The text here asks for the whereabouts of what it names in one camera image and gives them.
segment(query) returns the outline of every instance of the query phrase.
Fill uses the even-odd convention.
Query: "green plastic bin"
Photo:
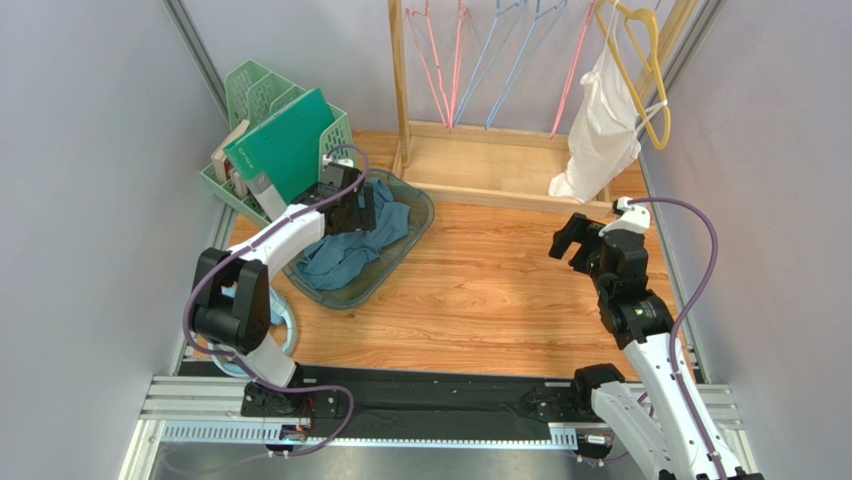
[[[429,230],[435,218],[435,206],[426,192],[412,187],[386,170],[371,168],[367,175],[368,178],[382,179],[393,193],[394,201],[411,207],[408,215],[408,236],[385,247],[379,258],[368,263],[354,280],[337,290],[314,290],[305,284],[295,272],[296,263],[302,258],[301,254],[282,270],[293,286],[308,298],[334,310],[349,310],[366,302]]]
[[[236,127],[243,119],[249,119],[249,122],[254,125],[289,105],[306,91],[306,89],[272,72],[263,65],[249,60],[225,77],[225,95],[231,128]],[[334,122],[320,135],[320,156],[317,158],[318,170],[322,168],[322,155],[332,147],[352,143],[349,116],[330,103],[328,108],[331,110]],[[335,152],[332,158],[357,160],[355,151],[348,148]],[[212,165],[202,170],[201,178],[217,197],[237,212],[245,215],[252,223],[259,227],[269,225],[269,217],[263,212],[254,197],[249,195],[244,200],[237,198],[230,180],[224,184],[220,184],[216,180]]]

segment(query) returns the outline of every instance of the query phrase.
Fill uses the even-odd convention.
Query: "wooden frame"
[[[677,0],[660,31],[657,54],[664,64],[699,0]],[[458,125],[452,132],[440,123],[411,120],[405,78],[405,39],[401,0],[388,0],[391,50],[396,84],[399,144],[393,172],[425,190],[433,200],[535,210],[581,212],[605,217],[611,211],[609,186],[597,199],[580,203],[549,197],[550,179],[570,157],[565,135]],[[647,95],[653,87],[647,74],[636,85]]]

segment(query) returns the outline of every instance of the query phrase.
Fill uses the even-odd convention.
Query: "blue hanger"
[[[491,65],[494,64],[494,60],[500,55],[500,52],[503,50],[503,47],[506,46],[506,40],[512,35],[512,31],[515,29],[515,26],[518,24],[518,20],[523,16],[523,9],[521,7],[525,7],[527,5],[527,0],[518,0],[517,2],[509,5],[503,10],[500,10],[500,0],[497,0],[497,8],[496,15],[494,16],[494,21],[491,23],[491,30],[488,32],[488,39],[485,40],[485,46],[482,47],[482,53],[479,54],[479,60],[476,61],[476,67],[473,68],[473,73],[470,75],[470,81],[467,84],[467,90],[465,90],[464,95],[462,95],[461,100],[459,101],[459,109],[456,111],[455,117],[452,119],[453,125],[459,123],[461,120],[461,116],[467,108],[467,103],[470,101],[471,97],[473,97],[476,89],[479,88],[479,84],[482,82],[482,79],[485,78],[485,75],[488,73],[488,70],[491,69]],[[512,27],[509,28],[509,32],[506,33],[506,37],[503,38],[503,42],[500,43],[500,47],[497,48],[497,51],[494,52],[494,55],[491,57],[491,60],[488,61],[488,64],[485,66],[485,69],[482,71],[482,75],[474,81],[476,77],[476,73],[479,71],[479,66],[482,64],[482,60],[485,58],[485,52],[488,51],[488,46],[491,45],[491,39],[494,36],[494,30],[497,28],[497,23],[505,13],[508,13],[513,8],[518,7],[518,16],[515,17],[515,21],[512,22]]]
[[[553,5],[552,7],[548,8],[547,10],[542,12],[541,11],[541,0],[536,0],[535,18],[533,19],[532,25],[530,25],[529,32],[527,32],[527,37],[524,39],[524,44],[521,46],[521,51],[518,52],[518,58],[515,59],[515,63],[514,63],[514,65],[512,65],[512,71],[509,72],[509,76],[506,78],[506,85],[503,88],[503,92],[500,94],[500,97],[497,99],[497,102],[494,103],[494,107],[491,109],[491,114],[488,115],[488,120],[485,122],[485,129],[486,130],[491,127],[491,124],[494,122],[494,118],[497,116],[497,112],[500,111],[500,108],[503,106],[503,102],[505,102],[506,98],[508,98],[509,93],[512,91],[512,88],[515,86],[515,82],[517,82],[518,78],[520,78],[521,74],[524,71],[524,68],[526,68],[530,59],[532,59],[532,57],[535,56],[535,52],[538,50],[538,47],[541,46],[544,39],[547,38],[547,36],[553,30],[553,27],[556,26],[557,23],[559,23],[559,19],[562,18],[562,14],[564,14],[565,10],[567,10],[567,8],[566,8],[567,5],[568,5],[568,0],[560,0],[559,3],[557,3],[556,5]],[[526,50],[526,48],[527,48],[527,44],[529,43],[530,37],[532,37],[532,34],[535,31],[535,28],[536,28],[536,25],[538,24],[538,21],[542,17],[544,17],[545,15],[547,15],[548,13],[550,13],[554,10],[559,10],[559,15],[557,15],[556,19],[553,20],[553,23],[551,23],[550,26],[547,27],[547,30],[545,30],[545,32],[544,32],[544,35],[542,35],[541,38],[539,38],[538,43],[536,43],[535,46],[533,46],[532,50],[530,51],[529,56],[527,56],[527,58],[521,64],[521,68],[517,70],[517,74],[516,74],[515,70],[518,67],[518,63],[521,61],[521,57],[524,55],[524,50]]]

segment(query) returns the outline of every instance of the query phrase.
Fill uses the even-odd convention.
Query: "book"
[[[231,162],[228,161],[228,157],[225,155],[225,147],[233,142],[234,140],[240,138],[246,131],[248,130],[249,122],[248,120],[243,120],[240,122],[231,133],[225,137],[225,140],[222,141],[222,144],[219,145],[212,155],[210,155],[210,160],[213,162],[213,171],[216,172],[216,180],[219,183],[225,183],[231,178],[230,170],[231,170]]]
[[[225,146],[269,218],[278,218],[289,202],[319,181],[319,140],[332,123],[322,91],[313,89]]]

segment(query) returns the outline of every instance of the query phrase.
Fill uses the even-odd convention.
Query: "blue cloth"
[[[411,208],[393,201],[393,194],[379,178],[367,180],[373,187],[376,229],[332,235],[305,249],[296,263],[296,273],[314,290],[343,288],[364,266],[379,258],[382,249],[408,236]]]

